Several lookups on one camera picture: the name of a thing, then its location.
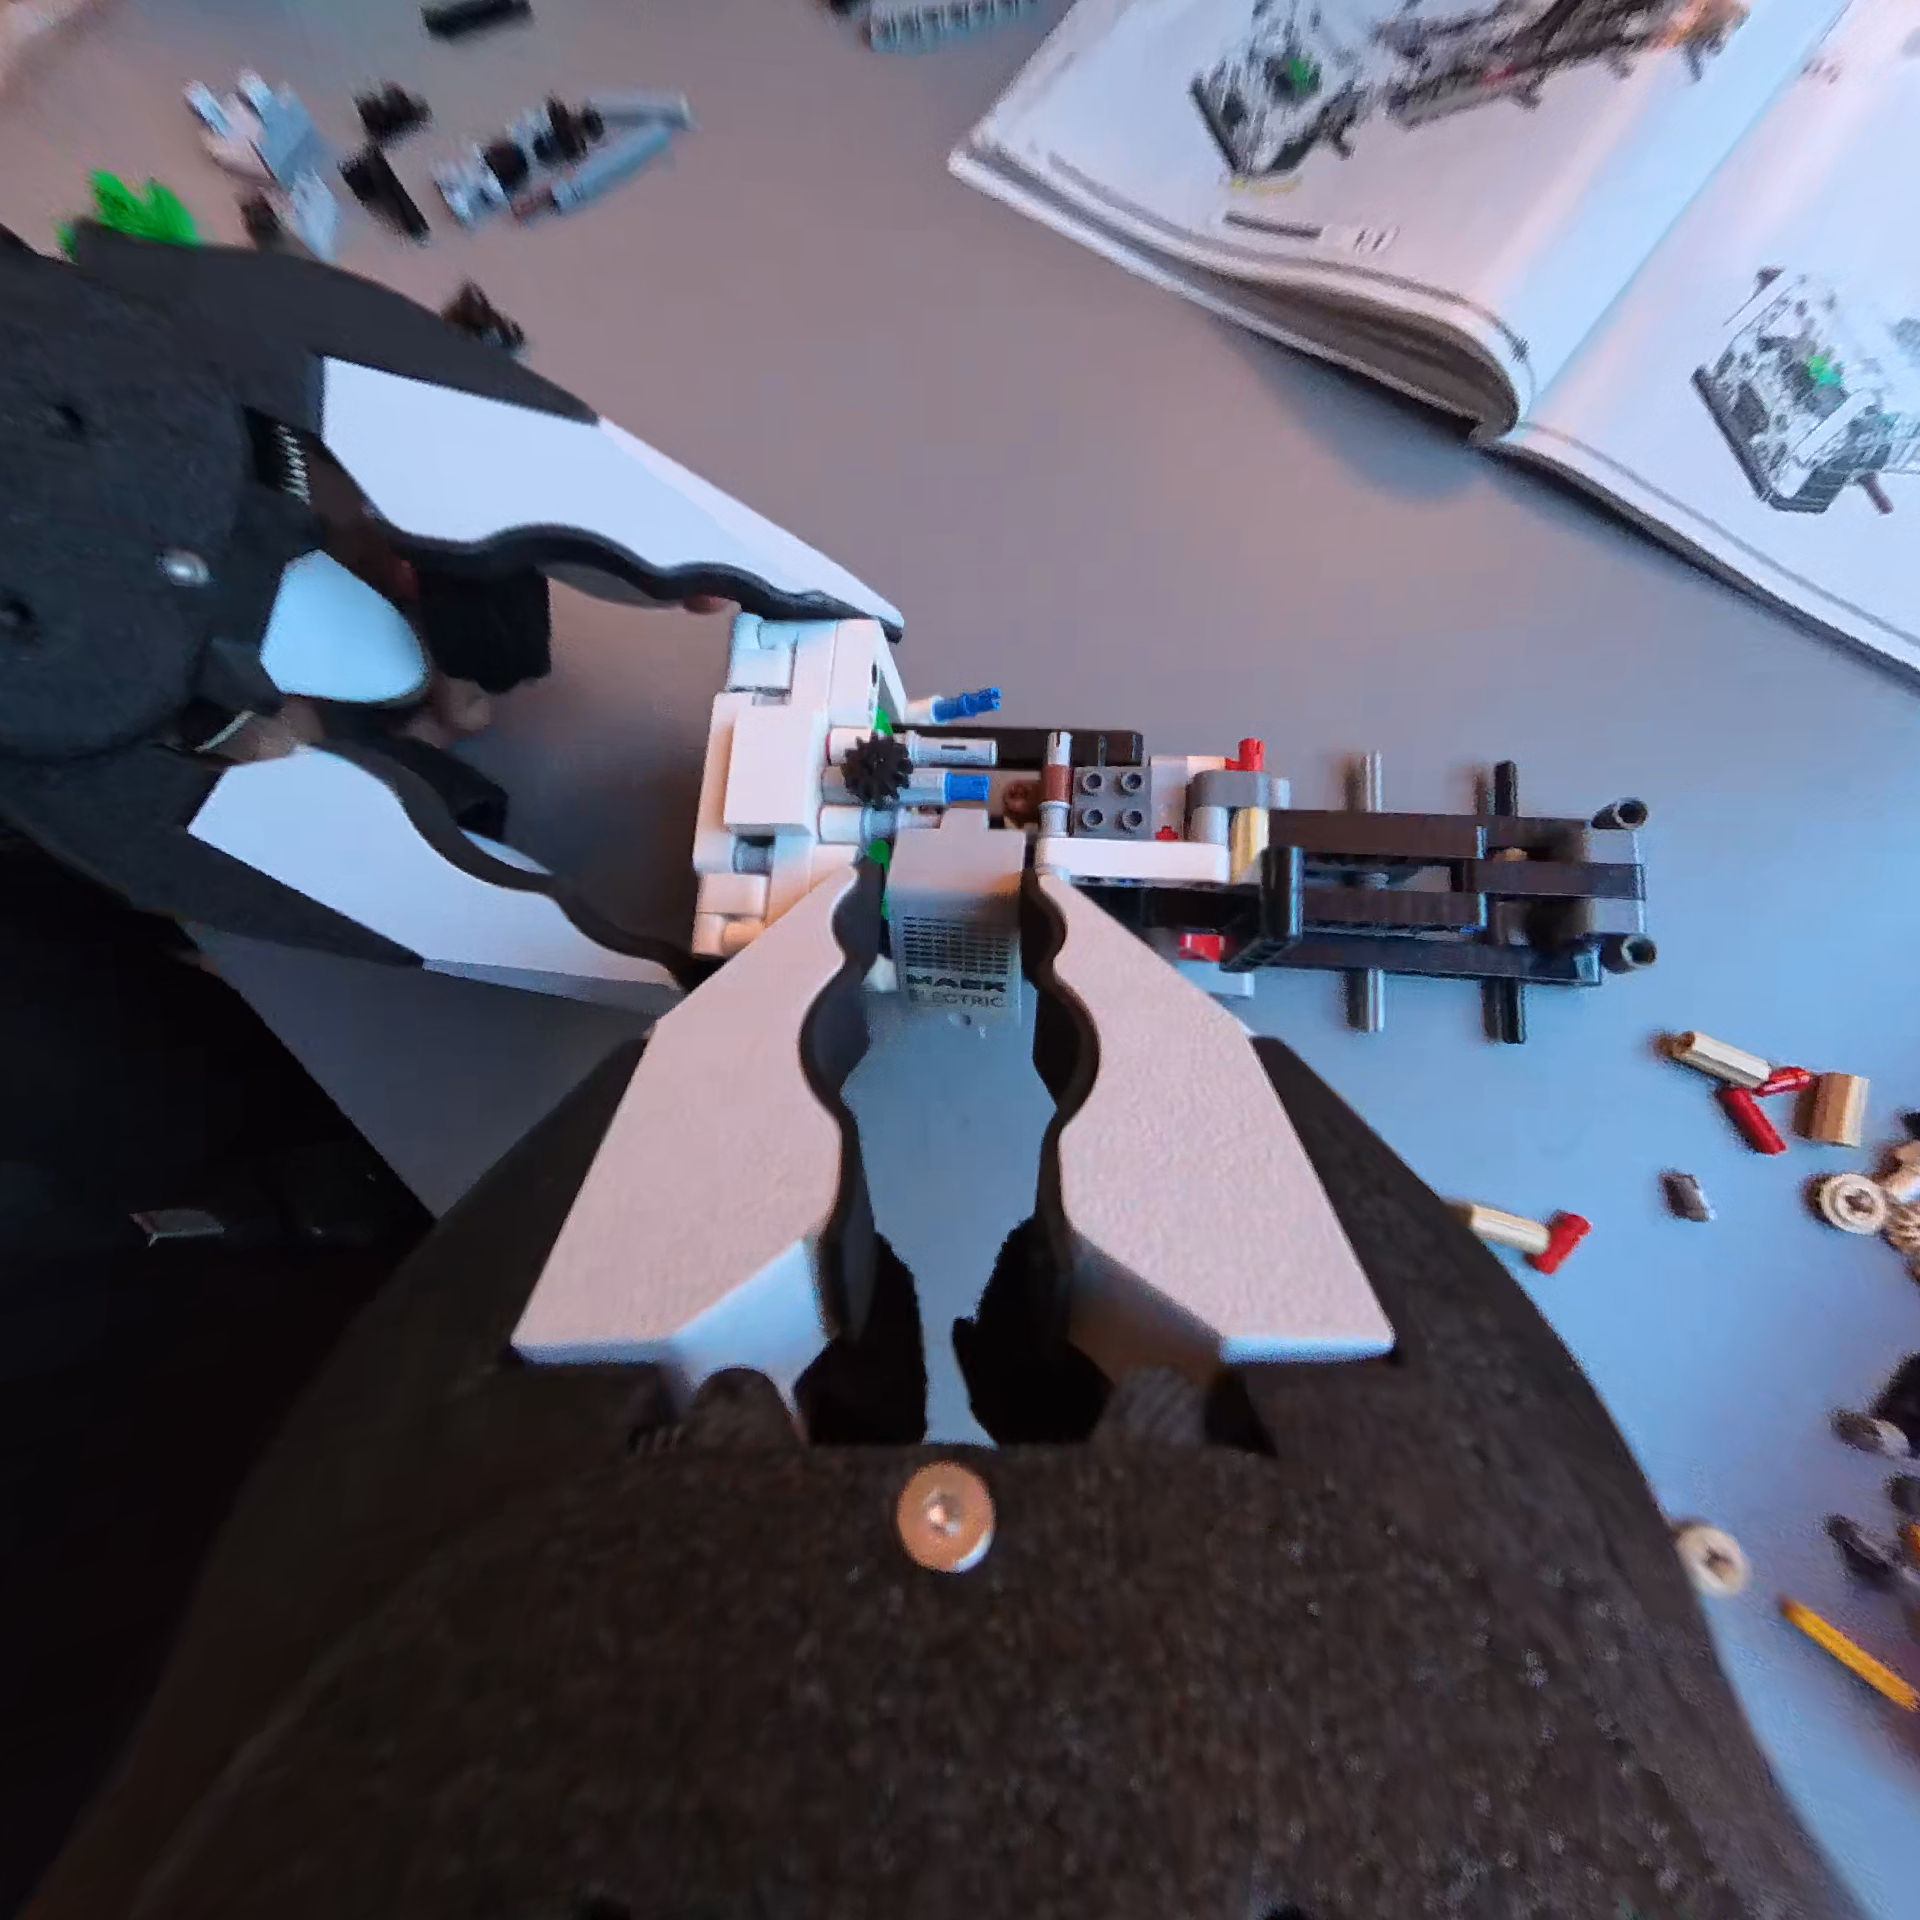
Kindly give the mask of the small green lego piece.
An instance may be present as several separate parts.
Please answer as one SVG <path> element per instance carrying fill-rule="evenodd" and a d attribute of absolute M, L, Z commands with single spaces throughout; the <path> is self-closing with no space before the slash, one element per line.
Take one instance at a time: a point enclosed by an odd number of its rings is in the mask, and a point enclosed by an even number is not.
<path fill-rule="evenodd" d="M 59 254 L 67 263 L 78 259 L 84 229 L 101 229 L 135 242 L 173 248 L 203 245 L 189 209 L 158 180 L 131 185 L 113 172 L 91 171 L 88 194 L 84 211 L 55 229 Z"/>

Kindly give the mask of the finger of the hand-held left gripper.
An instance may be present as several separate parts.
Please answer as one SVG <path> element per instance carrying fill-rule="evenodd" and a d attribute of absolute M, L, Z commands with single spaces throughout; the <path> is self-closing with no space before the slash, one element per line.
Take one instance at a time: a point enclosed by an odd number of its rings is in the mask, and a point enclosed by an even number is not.
<path fill-rule="evenodd" d="M 684 950 L 627 933 L 420 775 L 368 748 L 297 748 L 220 772 L 189 837 L 401 949 L 423 973 L 556 998 L 678 998 Z"/>
<path fill-rule="evenodd" d="M 904 631 L 850 568 L 612 421 L 324 358 L 318 438 L 394 545 L 443 570 L 557 567 L 651 606 Z"/>

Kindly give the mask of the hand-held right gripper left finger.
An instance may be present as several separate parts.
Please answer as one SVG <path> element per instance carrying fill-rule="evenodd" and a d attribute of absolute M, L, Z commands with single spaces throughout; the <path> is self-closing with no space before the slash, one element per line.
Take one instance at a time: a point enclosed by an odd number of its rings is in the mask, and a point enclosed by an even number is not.
<path fill-rule="evenodd" d="M 843 1100 L 881 874 L 832 871 L 656 1020 L 510 1335 L 651 1366 L 684 1408 L 768 1380 L 822 1441 L 890 1438 L 890 1255 Z"/>

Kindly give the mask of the light grey lego beam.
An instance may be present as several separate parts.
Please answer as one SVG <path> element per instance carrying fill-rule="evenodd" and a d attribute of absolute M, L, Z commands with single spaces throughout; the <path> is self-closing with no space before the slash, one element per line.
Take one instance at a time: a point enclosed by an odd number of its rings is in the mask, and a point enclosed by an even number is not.
<path fill-rule="evenodd" d="M 1073 9 L 1073 3 L 868 3 L 858 9 L 855 37 L 888 58 L 922 58 L 982 43 L 1032 53 Z"/>

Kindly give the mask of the pile of small lego pins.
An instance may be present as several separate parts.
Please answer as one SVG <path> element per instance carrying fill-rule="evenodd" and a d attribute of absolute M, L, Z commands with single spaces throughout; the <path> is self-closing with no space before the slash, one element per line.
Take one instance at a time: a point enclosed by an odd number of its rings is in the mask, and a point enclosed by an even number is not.
<path fill-rule="evenodd" d="M 1784 1137 L 1765 1116 L 1774 1098 L 1793 1097 L 1799 1134 L 1815 1145 L 1857 1148 L 1864 1138 L 1868 1081 L 1850 1072 L 1812 1072 L 1793 1064 L 1774 1066 L 1759 1057 L 1700 1034 L 1672 1037 L 1668 1055 L 1676 1064 L 1705 1075 L 1716 1100 L 1739 1138 L 1755 1153 L 1774 1156 Z M 1884 1241 L 1915 1275 L 1915 1137 L 1907 1137 L 1879 1171 L 1829 1171 L 1812 1181 L 1808 1207 L 1829 1230 Z M 1481 1244 L 1518 1255 L 1536 1275 L 1554 1275 L 1589 1234 L 1589 1222 L 1571 1212 L 1548 1220 L 1456 1203 L 1452 1212 Z M 1892 1382 L 1878 1404 L 1842 1408 L 1832 1430 L 1847 1448 L 1885 1463 L 1915 1463 L 1915 1375 Z M 1898 1592 L 1907 1621 L 1915 1621 L 1915 1476 L 1890 1485 L 1887 1499 L 1900 1526 L 1885 1540 L 1847 1516 L 1828 1521 L 1828 1536 L 1847 1573 L 1885 1592 Z M 1747 1561 L 1738 1543 L 1708 1523 L 1687 1523 L 1672 1534 L 1673 1552 L 1692 1588 L 1705 1598 L 1733 1598 L 1747 1581 Z M 1780 1618 L 1870 1688 L 1892 1708 L 1915 1717 L 1915 1687 L 1887 1668 L 1842 1628 L 1803 1602 L 1784 1597 Z"/>

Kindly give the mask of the person's left hand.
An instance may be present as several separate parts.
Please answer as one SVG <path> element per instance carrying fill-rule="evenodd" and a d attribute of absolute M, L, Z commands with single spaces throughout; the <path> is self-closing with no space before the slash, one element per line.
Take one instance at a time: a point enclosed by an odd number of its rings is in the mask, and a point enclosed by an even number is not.
<path fill-rule="evenodd" d="M 485 735 L 491 725 L 494 699 L 483 687 L 436 675 L 420 704 L 396 725 L 396 736 L 449 752 Z"/>

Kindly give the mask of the grey lego panel piece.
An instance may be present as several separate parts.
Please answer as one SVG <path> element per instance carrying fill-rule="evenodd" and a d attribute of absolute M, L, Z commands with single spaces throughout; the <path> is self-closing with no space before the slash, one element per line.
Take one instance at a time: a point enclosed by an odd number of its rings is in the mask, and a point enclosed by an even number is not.
<path fill-rule="evenodd" d="M 1025 868 L 1025 834 L 998 826 L 985 807 L 950 807 L 899 834 L 883 910 L 908 1006 L 969 1028 L 1021 1017 Z"/>

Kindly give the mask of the open instruction booklet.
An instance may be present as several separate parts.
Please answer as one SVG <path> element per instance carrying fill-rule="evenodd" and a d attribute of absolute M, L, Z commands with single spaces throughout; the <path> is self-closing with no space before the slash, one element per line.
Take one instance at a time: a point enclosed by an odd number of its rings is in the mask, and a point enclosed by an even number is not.
<path fill-rule="evenodd" d="M 1075 4 L 956 180 L 1915 680 L 1915 4 Z"/>

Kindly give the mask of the lego truck chassis model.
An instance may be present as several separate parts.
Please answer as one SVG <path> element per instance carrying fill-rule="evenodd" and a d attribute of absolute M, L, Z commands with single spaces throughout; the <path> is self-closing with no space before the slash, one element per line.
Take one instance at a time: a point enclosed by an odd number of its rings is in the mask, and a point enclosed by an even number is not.
<path fill-rule="evenodd" d="M 1379 756 L 1361 756 L 1344 802 L 1311 809 L 1251 735 L 1223 754 L 1149 754 L 1137 733 L 999 727 L 998 708 L 995 687 L 908 699 L 876 623 L 738 614 L 700 776 L 692 952 L 743 952 L 868 861 L 870 986 L 899 994 L 896 842 L 975 805 L 1024 833 L 1021 883 L 1065 880 L 1202 993 L 1332 974 L 1364 1034 L 1384 1028 L 1389 980 L 1466 982 L 1483 1034 L 1518 1047 L 1530 993 L 1596 991 L 1658 961 L 1637 798 L 1527 812 L 1520 769 L 1497 763 L 1466 811 L 1388 811 Z"/>

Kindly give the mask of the cluster of black white parts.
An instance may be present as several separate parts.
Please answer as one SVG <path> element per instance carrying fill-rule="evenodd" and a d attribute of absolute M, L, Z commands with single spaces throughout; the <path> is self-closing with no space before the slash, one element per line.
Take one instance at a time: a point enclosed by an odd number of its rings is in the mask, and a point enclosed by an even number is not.
<path fill-rule="evenodd" d="M 333 266 L 346 209 L 375 229 L 423 245 L 433 223 L 401 180 L 394 153 L 433 124 L 426 99 L 396 82 L 360 93 L 351 112 L 362 141 L 335 155 L 304 99 L 252 70 L 224 91 L 181 88 L 205 156 L 248 185 L 240 202 L 252 248 Z M 580 212 L 633 180 L 695 128 L 676 93 L 621 93 L 567 103 L 545 99 L 503 131 L 436 160 L 430 188 L 443 216 L 472 232 L 498 223 L 525 227 Z"/>

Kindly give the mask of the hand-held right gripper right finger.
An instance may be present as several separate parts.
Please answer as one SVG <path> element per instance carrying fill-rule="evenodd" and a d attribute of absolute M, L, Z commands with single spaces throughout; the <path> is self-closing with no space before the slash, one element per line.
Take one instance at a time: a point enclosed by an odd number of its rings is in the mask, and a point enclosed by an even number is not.
<path fill-rule="evenodd" d="M 1078 1442 L 1127 1377 L 1210 1396 L 1388 1362 L 1395 1330 L 1255 1041 L 1062 877 L 1025 877 L 1054 1098 L 1024 1262 L 1021 1437 Z"/>

